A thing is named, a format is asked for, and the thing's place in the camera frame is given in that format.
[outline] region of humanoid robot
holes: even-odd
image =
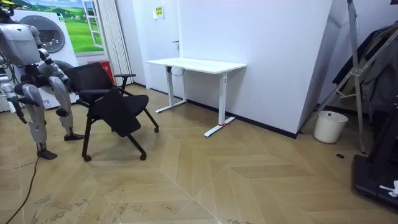
[[[15,111],[23,123],[27,123],[30,134],[36,142],[37,155],[44,159],[54,159],[55,153],[47,150],[47,131],[45,128],[44,106],[38,88],[50,85],[54,89],[54,95],[60,103],[56,114],[60,117],[62,126],[67,134],[65,141],[83,139],[84,136],[73,133],[73,116],[71,102],[68,93],[71,83],[69,78],[50,58],[49,53],[42,48],[39,31],[34,26],[20,24],[13,21],[14,9],[19,7],[13,2],[0,0],[0,51],[8,61],[16,65],[24,73],[21,73],[21,84],[13,87],[6,74],[5,58],[0,56],[0,88],[6,94],[10,110]],[[53,74],[46,77],[39,72],[36,63],[43,61],[49,66]],[[19,103],[26,105],[31,121],[26,121]]]

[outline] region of chair backrest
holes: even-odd
[[[108,74],[99,63],[91,63],[66,69],[65,74],[73,83],[74,90],[78,93],[82,90],[108,90],[113,87]]]

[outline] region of chair leg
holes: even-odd
[[[87,155],[87,148],[88,148],[88,141],[90,140],[91,124],[94,116],[93,112],[94,111],[92,107],[88,108],[85,139],[83,141],[83,150],[81,151],[81,156],[86,162],[91,160],[90,155]]]
[[[127,138],[137,147],[138,151],[141,152],[141,156],[139,157],[140,160],[144,161],[147,159],[147,153],[145,150],[138,144],[138,142],[131,136],[131,134],[127,135]]]
[[[145,114],[148,115],[149,119],[152,121],[152,123],[155,125],[155,132],[158,133],[159,132],[159,125],[156,123],[155,119],[152,117],[152,115],[150,115],[150,113],[148,112],[147,108],[144,109]]]

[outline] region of washing machine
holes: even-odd
[[[62,69],[68,69],[78,66],[75,52],[73,51],[67,27],[60,14],[54,12],[35,12],[25,10],[15,10],[12,20],[21,24],[35,26],[40,31],[42,47],[46,49],[51,59]],[[38,63],[39,70],[44,74],[51,74],[49,68],[43,62]],[[42,95],[43,104],[46,109],[56,108],[60,103],[54,96],[54,90],[51,86],[39,88]],[[70,92],[70,101],[75,103],[79,96]]]

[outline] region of desk top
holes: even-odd
[[[204,72],[210,74],[219,74],[223,72],[229,72],[237,68],[246,67],[246,64],[242,63],[197,60],[190,58],[167,58],[160,60],[150,60],[146,62],[157,65],[180,67],[194,72]]]

